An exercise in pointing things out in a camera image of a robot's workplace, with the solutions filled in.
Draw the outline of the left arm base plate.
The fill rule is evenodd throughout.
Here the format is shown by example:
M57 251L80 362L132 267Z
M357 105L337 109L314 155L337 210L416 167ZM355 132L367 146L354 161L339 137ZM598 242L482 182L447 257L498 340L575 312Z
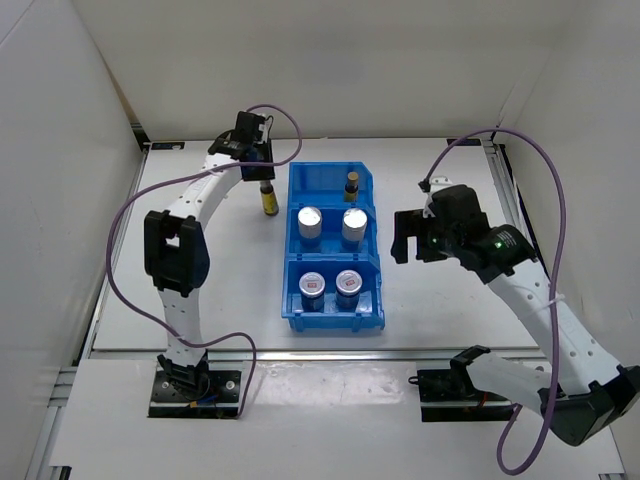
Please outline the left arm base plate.
M154 419L236 419L241 403L242 371L210 370L195 392L176 388L166 372L156 369L147 416Z

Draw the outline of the brown bottle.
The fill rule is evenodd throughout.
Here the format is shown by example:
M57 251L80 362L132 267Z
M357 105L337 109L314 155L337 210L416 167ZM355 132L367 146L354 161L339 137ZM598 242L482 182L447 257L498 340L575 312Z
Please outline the brown bottle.
M357 201L358 193L359 174L355 171L350 171L347 174L347 180L343 190L343 200L347 203L354 203Z
M270 181L260 183L260 194L263 212L267 216L276 216L279 213L279 204L274 187Z

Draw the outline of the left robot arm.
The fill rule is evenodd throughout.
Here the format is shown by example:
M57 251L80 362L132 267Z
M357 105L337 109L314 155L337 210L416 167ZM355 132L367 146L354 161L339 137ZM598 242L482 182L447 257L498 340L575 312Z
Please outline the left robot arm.
M274 169L242 167L242 162L271 163L269 118L241 111L234 129L207 151L205 175L193 180L167 209L144 219L144 268L157 288L164 321L173 329L158 357L167 381L186 399L212 394L200 327L199 288L210 269L204 230L222 200L240 181L266 182Z

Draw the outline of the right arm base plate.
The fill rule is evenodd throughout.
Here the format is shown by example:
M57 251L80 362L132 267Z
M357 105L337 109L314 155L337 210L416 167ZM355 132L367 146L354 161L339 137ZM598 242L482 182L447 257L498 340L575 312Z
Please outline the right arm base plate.
M423 423L506 422L515 409L494 393L464 393L454 385L449 370L418 370L408 383L418 388Z

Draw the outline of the grey-lid spice jar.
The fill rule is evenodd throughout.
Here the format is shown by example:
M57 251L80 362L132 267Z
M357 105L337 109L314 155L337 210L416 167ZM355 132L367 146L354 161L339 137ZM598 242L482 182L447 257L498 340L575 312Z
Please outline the grey-lid spice jar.
M320 312L324 309L326 281L319 272L304 273L299 279L301 305L304 311Z
M355 310L363 279L355 270L343 270L336 276L336 305L340 310Z

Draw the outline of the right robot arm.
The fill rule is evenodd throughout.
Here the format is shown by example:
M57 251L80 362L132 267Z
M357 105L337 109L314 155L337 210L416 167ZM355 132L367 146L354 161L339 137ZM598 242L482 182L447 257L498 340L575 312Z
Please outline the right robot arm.
M446 384L460 399L489 392L540 415L553 434L579 446L624 416L639 399L639 369L623 366L588 332L552 286L536 252L514 226L491 226L476 192L454 185L429 194L421 209L394 215L391 255L408 261L456 259L498 296L551 364L541 372L475 345L450 360Z

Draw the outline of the white blue can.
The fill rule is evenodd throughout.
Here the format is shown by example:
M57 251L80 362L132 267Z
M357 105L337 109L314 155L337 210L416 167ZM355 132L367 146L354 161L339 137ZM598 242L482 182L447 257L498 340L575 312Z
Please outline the white blue can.
M314 206L305 206L298 212L298 232L301 245L306 249L320 246L322 235L322 213Z
M359 208L346 210L342 217L341 236L343 246L351 251L359 251L368 226L366 212Z

